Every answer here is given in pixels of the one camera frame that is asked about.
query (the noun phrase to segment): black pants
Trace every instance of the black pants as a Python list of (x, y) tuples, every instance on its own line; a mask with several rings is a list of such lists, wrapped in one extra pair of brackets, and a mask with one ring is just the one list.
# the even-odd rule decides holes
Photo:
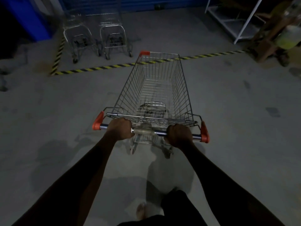
[(153, 226), (153, 225), (197, 225), (207, 226), (201, 214), (190, 202), (182, 190), (169, 192), (162, 200), (164, 216), (156, 215), (141, 221), (131, 221), (119, 226)]

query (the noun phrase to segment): yellow and black striped tape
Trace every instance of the yellow and black striped tape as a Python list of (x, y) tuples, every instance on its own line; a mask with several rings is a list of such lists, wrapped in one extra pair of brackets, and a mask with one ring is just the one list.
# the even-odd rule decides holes
[[(220, 55), (246, 53), (246, 52), (247, 51), (244, 51), (244, 50), (227, 51), (227, 52), (202, 54), (202, 55), (195, 55), (195, 56), (185, 56), (185, 57), (180, 57), (180, 58), (176, 58), (176, 59), (162, 59), (162, 60), (141, 62), (141, 63), (136, 63), (136, 64), (145, 65), (145, 64), (162, 63), (162, 62), (171, 62), (171, 61), (176, 61), (176, 60), (198, 59), (198, 58), (214, 57), (214, 56), (220, 56)], [(119, 67), (131, 67), (134, 65), (135, 65), (135, 63), (125, 63), (125, 64), (117, 64), (117, 65), (110, 65), (110, 66), (103, 66), (103, 67), (90, 67), (90, 68), (77, 69), (77, 70), (56, 71), (51, 75), (73, 74), (73, 73), (88, 72), (88, 71), (95, 71), (95, 70), (107, 70), (107, 69), (119, 68)]]
[(65, 46), (65, 41), (66, 41), (65, 37), (62, 37), (62, 41), (60, 43), (60, 46), (58, 47), (58, 53), (57, 53), (57, 56), (55, 58), (55, 62), (52, 66), (52, 71), (51, 71), (50, 75), (55, 75), (56, 71), (58, 70), (58, 64), (60, 63), (60, 60), (61, 60), (63, 49), (64, 49), (64, 46)]

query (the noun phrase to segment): red plastic handle bracket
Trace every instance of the red plastic handle bracket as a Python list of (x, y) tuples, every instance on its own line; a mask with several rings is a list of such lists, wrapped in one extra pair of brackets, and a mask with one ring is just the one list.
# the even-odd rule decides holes
[(104, 115), (104, 111), (101, 111), (92, 125), (93, 130), (100, 130), (100, 125), (102, 124), (103, 121), (103, 115)]
[(209, 143), (210, 137), (204, 121), (201, 122), (201, 137), (201, 142)]
[(143, 55), (148, 55), (148, 56), (149, 56), (150, 54), (151, 54), (151, 53), (150, 53), (149, 51), (143, 51), (143, 50), (142, 50), (142, 51), (140, 52), (140, 54), (139, 54), (139, 57), (141, 57), (141, 56), (143, 56)]

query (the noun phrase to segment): concrete floor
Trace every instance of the concrete floor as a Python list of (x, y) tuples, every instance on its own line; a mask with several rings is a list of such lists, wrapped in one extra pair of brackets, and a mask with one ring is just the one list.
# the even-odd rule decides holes
[[(59, 70), (134, 62), (140, 50), (182, 56), (241, 49), (203, 9), (123, 15), (133, 58), (111, 60), (88, 51), (78, 64), (66, 54)], [(0, 93), (0, 225), (16, 221), (39, 196), (102, 137), (91, 131), (98, 113), (113, 106), (131, 68), (48, 77), (61, 35), (23, 47), (14, 60), (9, 91)], [(300, 79), (275, 60), (257, 64), (247, 54), (182, 62), (191, 106), (206, 121), (205, 155), (285, 225), (301, 224)], [(116, 144), (85, 225), (114, 226), (135, 219), (146, 199), (162, 214), (159, 193), (183, 189), (209, 226), (219, 225), (184, 155), (139, 145), (134, 155)]]

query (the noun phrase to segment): human hand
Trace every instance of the human hand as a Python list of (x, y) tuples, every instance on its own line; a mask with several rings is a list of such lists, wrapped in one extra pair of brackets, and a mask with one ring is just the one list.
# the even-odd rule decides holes
[(192, 133), (187, 126), (181, 124), (170, 125), (166, 132), (167, 136), (164, 137), (164, 140), (174, 147), (181, 149), (183, 146), (193, 143)]
[(125, 118), (113, 119), (108, 125), (106, 134), (111, 134), (115, 140), (124, 140), (133, 137), (131, 133), (132, 123)]

